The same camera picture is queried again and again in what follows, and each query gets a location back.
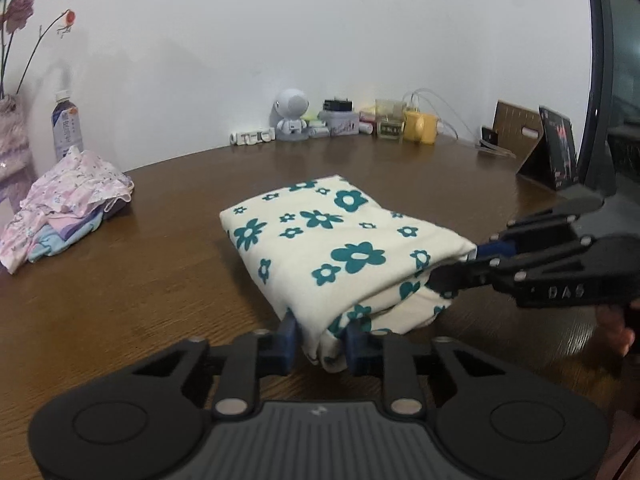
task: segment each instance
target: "ribbed gray panel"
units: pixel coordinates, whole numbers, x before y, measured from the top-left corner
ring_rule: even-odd
[[[267,402],[219,424],[168,480],[470,480],[418,424],[388,420],[372,402]]]

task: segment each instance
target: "silver screw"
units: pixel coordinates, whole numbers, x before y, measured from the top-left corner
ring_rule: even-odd
[[[391,403],[391,411],[398,415],[415,415],[422,409],[422,403],[415,399],[396,399]]]
[[[216,402],[216,411],[222,415],[240,415],[249,405],[242,399],[230,397]]]

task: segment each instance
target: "astronaut figurine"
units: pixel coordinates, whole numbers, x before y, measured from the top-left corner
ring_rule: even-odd
[[[283,90],[276,97],[273,104],[277,113],[284,117],[276,127],[276,138],[279,140],[302,140],[306,136],[302,130],[306,128],[306,121],[300,119],[309,108],[309,99],[303,91],[295,88]]]

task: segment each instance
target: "wooden table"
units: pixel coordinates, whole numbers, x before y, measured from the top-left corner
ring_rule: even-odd
[[[0,478],[40,478],[26,430],[51,397],[185,336],[212,344],[277,319],[220,227],[218,213],[268,190],[341,174],[382,206],[483,242],[555,195],[514,176],[512,160],[457,144],[369,137],[234,146],[130,172],[131,208],[66,253],[0,275]],[[605,408],[615,364],[591,337],[593,309],[519,310],[490,288],[466,291],[413,333],[450,335],[587,395]],[[372,397],[373,378],[329,375],[304,359],[265,397]]]

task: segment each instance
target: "yellow mug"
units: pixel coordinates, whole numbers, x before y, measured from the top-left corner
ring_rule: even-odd
[[[406,140],[434,144],[437,133],[437,116],[414,111],[404,113],[404,134],[402,136]]]

